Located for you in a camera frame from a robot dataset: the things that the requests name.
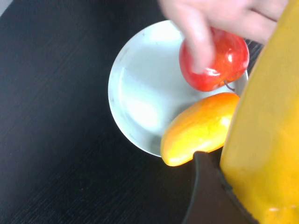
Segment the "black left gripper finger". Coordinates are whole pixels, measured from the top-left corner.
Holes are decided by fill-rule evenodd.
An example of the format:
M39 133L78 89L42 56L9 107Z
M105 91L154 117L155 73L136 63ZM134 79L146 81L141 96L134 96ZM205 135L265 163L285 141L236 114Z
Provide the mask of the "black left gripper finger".
M220 169L221 151L195 152L194 186L184 224L256 224Z

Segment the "person's right hand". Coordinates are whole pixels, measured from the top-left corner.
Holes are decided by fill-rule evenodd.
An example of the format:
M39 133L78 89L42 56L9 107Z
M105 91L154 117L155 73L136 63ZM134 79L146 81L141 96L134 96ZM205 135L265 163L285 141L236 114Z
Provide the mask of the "person's right hand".
M211 65L218 28L265 44L273 33L286 0L161 0L164 16L183 32L193 56L193 71Z

